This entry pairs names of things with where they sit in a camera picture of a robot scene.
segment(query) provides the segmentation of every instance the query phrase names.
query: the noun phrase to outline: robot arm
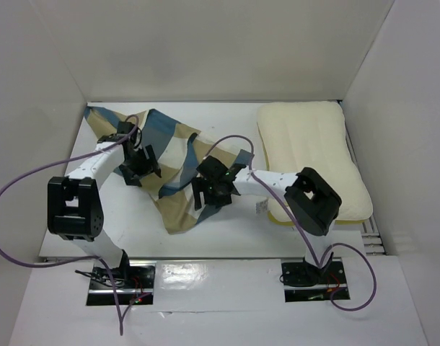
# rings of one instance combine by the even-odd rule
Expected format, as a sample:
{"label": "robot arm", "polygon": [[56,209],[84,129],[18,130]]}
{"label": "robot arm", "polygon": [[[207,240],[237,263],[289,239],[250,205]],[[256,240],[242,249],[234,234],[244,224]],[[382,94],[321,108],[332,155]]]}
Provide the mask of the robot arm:
{"label": "robot arm", "polygon": [[[219,160],[208,156],[198,167],[201,174],[192,181],[195,208],[201,207],[200,192],[204,203],[221,207],[232,202],[231,195],[257,195],[275,197],[255,180],[243,164],[231,168]],[[254,175],[262,180],[281,200],[285,200],[307,233],[318,260],[332,244],[330,230],[338,215],[342,200],[326,181],[314,170],[305,167],[300,173],[277,173],[254,170]],[[318,268],[307,248],[305,261],[319,272],[324,272],[332,257],[327,256]]]}
{"label": "robot arm", "polygon": [[48,229],[62,239],[72,241],[88,255],[101,257],[113,268],[117,278],[126,278],[127,254],[117,247],[103,229],[104,215],[98,191],[119,168],[127,185],[140,186],[140,178],[161,170],[151,146],[135,148],[136,135],[122,145],[104,150],[132,130],[134,124],[120,122],[117,133],[103,136],[92,156],[66,177],[53,177],[48,183]]}

